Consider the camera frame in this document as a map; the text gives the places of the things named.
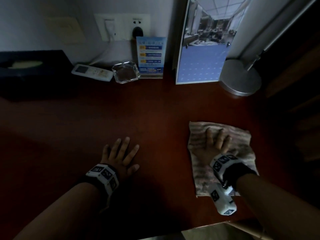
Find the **ashtray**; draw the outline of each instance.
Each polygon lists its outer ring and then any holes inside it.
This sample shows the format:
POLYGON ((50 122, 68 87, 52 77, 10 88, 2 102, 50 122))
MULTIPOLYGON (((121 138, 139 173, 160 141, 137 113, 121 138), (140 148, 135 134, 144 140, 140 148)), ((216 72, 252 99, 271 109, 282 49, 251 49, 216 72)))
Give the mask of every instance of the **ashtray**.
POLYGON ((120 84, 136 81, 140 77, 137 65, 131 61, 115 64, 112 71, 115 81, 120 84))

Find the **striped cloth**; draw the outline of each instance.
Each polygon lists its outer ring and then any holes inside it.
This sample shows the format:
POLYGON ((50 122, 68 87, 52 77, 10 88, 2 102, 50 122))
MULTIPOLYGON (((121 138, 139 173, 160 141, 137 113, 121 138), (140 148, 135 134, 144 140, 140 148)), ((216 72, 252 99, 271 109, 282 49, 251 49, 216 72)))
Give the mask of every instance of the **striped cloth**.
MULTIPOLYGON (((206 130, 211 128, 213 137, 216 138, 221 129, 232 137, 231 147, 228 152, 233 153, 238 158, 243 159, 252 170, 257 171, 255 165, 255 154, 250 147, 251 134, 247 130, 242 130, 230 125, 217 124, 210 122, 189 122, 190 137, 188 142, 188 149, 190 146, 193 148, 206 147, 206 130)), ((195 184, 196 196, 209 196, 208 188, 211 183, 219 182, 214 176, 213 170, 210 166, 203 166, 198 158, 191 153, 192 173, 195 184)), ((239 195, 237 192, 231 192, 231 195, 239 195)))

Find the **reddish-brown tabletop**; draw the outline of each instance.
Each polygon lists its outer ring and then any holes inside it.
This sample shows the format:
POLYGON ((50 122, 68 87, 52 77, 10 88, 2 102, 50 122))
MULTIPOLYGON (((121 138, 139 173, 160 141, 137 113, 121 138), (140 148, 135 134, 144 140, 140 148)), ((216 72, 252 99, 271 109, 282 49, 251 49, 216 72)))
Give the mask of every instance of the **reddish-brown tabletop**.
POLYGON ((140 169, 97 221, 103 234, 139 239, 253 217, 241 197, 230 217, 219 215, 211 198, 196 198, 189 121, 249 130, 260 175, 294 192, 269 136, 261 96, 236 98, 218 83, 175 85, 165 72, 162 80, 127 84, 79 77, 76 94, 68 99, 0 98, 2 239, 13 238, 98 163, 105 144, 126 136, 131 147, 140 145, 133 161, 140 169))

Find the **lamp base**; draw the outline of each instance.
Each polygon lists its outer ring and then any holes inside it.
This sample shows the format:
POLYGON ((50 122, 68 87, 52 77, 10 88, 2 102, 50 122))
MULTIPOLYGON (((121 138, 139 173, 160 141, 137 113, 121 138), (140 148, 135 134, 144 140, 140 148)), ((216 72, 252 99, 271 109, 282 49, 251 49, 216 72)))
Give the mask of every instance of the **lamp base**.
POLYGON ((249 96, 261 87, 261 77, 251 68, 247 71, 240 60, 226 60, 219 78, 220 85, 238 96, 249 96))

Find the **white remote control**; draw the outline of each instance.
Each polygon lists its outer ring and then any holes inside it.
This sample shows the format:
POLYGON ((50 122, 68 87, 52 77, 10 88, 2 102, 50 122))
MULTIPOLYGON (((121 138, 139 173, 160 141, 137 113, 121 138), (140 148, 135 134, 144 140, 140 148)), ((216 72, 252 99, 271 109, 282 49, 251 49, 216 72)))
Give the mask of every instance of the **white remote control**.
POLYGON ((109 82, 113 77, 113 72, 111 71, 82 64, 77 64, 73 68, 71 73, 74 75, 86 76, 105 82, 109 82))

